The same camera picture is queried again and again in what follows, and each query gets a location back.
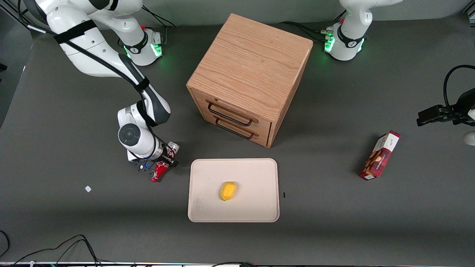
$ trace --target metal drawer handle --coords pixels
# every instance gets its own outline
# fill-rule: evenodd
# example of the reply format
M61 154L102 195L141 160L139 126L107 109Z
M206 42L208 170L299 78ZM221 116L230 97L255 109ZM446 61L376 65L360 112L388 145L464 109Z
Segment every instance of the metal drawer handle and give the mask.
M231 117L229 117L229 116L226 116L226 115L224 115L224 114L221 114L221 113L217 112L216 110L212 110L212 109L211 109L211 106L212 106L212 105L213 105L212 102L210 102L209 105L208 105L208 110L211 111L212 113L214 113L214 114L216 114L216 115L218 115L218 116L221 116L221 117L223 117L223 118L225 118L225 119L227 119L227 120L230 120L230 121L232 121L232 122L234 122L234 123L236 123L236 124L239 124L239 125L241 125L241 126L244 126L244 127L248 127L249 125L251 125L252 119L249 119L249 122L248 122L247 124L244 124L244 123L242 123L242 122L240 122L240 121L238 121L238 120L235 120L235 119L233 119L233 118L231 118Z
M237 133L237 132L235 132L235 131L233 131L233 130L231 130L231 129L229 129L229 128L226 128L226 127L224 127L224 126L222 126L222 125L219 125L219 124L218 124L218 121L219 121L219 118L216 118L216 122L215 122L216 126L218 126L219 128L223 128L223 129L225 129L226 131L231 132L231 133L233 133L233 134L235 134L235 135L237 135L237 136L240 136L240 137L242 137L242 138L244 138L244 139L248 139L248 140L249 140L249 139L251 139L251 138L254 136L254 133L251 133L250 136L245 136L245 135L242 135L242 134L240 134L240 133Z

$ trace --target green light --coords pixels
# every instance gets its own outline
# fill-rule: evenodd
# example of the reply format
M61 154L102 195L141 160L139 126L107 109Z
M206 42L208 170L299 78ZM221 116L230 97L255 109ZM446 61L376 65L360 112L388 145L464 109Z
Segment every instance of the green light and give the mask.
M160 45L150 44L150 47L152 47L152 50L155 53L156 57L160 57L162 55L162 48Z
M333 48L333 44L335 43L335 37L332 37L330 40L327 41L329 44L325 45L325 51L330 52Z
M360 48L358 48L358 52L361 51L361 47L363 46L364 38L361 40Z
M127 56L130 58L129 51L127 51L127 48L125 48L125 46L124 46L124 48L123 48L123 49L124 49L124 50L125 50L125 52L127 53Z

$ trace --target red can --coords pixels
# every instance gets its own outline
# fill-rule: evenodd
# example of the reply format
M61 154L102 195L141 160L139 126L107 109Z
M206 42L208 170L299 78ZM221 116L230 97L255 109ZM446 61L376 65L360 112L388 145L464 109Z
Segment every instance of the red can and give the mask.
M168 146L166 146L165 148L167 150L168 156L173 159L175 157L176 152L178 152L178 150L180 149L180 146L178 146L177 144L175 144L173 142L169 142ZM164 174L168 170L169 167L170 167L170 165L165 161L157 162L156 165L155 165L156 176L150 178L150 180L152 182L158 182L158 180L160 179L160 176L162 174Z

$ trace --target gray wall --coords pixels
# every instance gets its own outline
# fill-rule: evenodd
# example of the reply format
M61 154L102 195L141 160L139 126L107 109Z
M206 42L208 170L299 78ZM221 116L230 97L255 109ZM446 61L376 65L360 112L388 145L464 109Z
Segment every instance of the gray wall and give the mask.
M404 0L372 10L375 20L437 19L459 13L470 0ZM230 13L264 23L283 20L317 22L334 19L343 11L338 0L143 0L151 11L177 25L223 24ZM141 10L141 24L158 26Z

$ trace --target wooden drawer cabinet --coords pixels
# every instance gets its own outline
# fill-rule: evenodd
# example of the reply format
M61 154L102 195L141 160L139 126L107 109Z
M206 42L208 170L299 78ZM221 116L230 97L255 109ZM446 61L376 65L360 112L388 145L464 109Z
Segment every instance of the wooden drawer cabinet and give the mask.
M313 42L231 14L187 83L203 118L270 147Z

